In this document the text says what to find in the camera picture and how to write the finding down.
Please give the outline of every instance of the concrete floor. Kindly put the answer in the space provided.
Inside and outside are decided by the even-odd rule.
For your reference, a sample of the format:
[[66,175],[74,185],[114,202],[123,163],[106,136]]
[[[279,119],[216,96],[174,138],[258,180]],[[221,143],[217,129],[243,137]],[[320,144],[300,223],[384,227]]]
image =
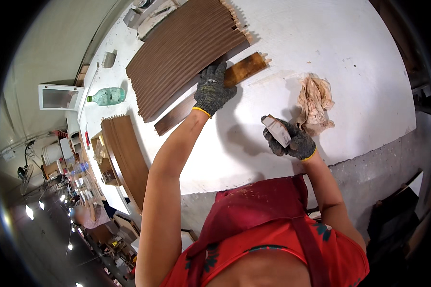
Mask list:
[[[431,184],[431,116],[416,113],[417,128],[403,137],[360,157],[329,167],[345,199],[348,215],[365,239],[372,205],[395,192],[422,169],[423,182],[417,214],[425,213],[425,194]],[[181,196],[183,229],[193,229],[199,236],[216,193]],[[316,207],[308,189],[308,208]]]

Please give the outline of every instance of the person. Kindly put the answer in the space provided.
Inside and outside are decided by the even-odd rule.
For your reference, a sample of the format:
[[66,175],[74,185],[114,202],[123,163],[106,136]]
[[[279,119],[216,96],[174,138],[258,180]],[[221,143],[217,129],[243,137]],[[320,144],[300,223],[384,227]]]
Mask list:
[[[223,87],[225,68],[223,62],[202,72],[193,110],[150,168],[136,286],[356,286],[369,272],[365,242],[316,144],[285,121],[287,148],[267,130],[263,135],[274,154],[301,160],[322,223],[304,211],[302,176],[259,181],[217,192],[199,239],[181,253],[179,176],[205,123],[236,93]],[[204,168],[210,163],[201,157]]]
[[70,219],[76,225],[83,225],[86,229],[94,229],[110,221],[105,208],[99,204],[93,204],[87,200],[85,205],[77,205],[70,212]]

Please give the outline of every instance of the sanding block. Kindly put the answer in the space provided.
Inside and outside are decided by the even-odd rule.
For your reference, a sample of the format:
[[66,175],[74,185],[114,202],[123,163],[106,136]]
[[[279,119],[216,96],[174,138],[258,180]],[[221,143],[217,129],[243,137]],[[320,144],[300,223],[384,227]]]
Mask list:
[[290,135],[285,125],[283,125],[277,118],[268,115],[262,123],[267,127],[270,134],[277,140],[282,147],[286,148],[290,144]]

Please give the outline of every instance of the knit glove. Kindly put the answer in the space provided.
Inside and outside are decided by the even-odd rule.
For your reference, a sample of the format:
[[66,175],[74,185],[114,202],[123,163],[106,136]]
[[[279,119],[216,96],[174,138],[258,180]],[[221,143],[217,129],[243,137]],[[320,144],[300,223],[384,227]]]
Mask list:
[[270,134],[267,128],[263,130],[263,136],[268,141],[272,152],[277,156],[281,157],[284,154],[288,154],[294,158],[298,158],[301,161],[306,161],[310,159],[316,152],[316,144],[309,135],[307,135],[303,130],[299,129],[297,126],[278,119],[289,132],[291,141],[288,147],[284,148],[282,145],[276,141]]
[[236,94],[236,86],[232,88],[223,86],[226,67],[225,61],[219,66],[209,66],[201,72],[201,79],[196,86],[196,104],[193,108],[205,112],[209,117]]

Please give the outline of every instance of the table surface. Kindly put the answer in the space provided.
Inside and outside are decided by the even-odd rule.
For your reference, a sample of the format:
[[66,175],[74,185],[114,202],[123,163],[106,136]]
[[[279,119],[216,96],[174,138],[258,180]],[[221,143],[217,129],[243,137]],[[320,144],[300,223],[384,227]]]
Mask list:
[[[314,138],[328,165],[363,155],[416,128],[407,72],[380,16],[367,0],[233,0],[242,25],[254,36],[248,49],[229,61],[236,63],[258,51],[272,59],[268,69],[238,85],[235,98],[210,119],[181,174],[181,193],[212,192],[250,182],[302,173],[299,161],[273,155],[264,140],[261,116],[271,114],[294,120],[301,85],[313,72],[329,81],[334,107],[327,112],[335,127]],[[101,130],[101,118],[131,116],[139,146],[150,167],[161,145],[173,131],[158,136],[154,124],[196,90],[189,89],[157,119],[144,123],[125,67],[143,44],[121,15],[99,47],[86,73],[90,95],[106,87],[122,87],[124,103],[80,105],[82,134]],[[105,52],[117,50],[112,68],[102,66]],[[82,102],[85,102],[88,88]],[[88,151],[97,178],[92,150]],[[98,180],[112,207],[122,204],[123,193]]]

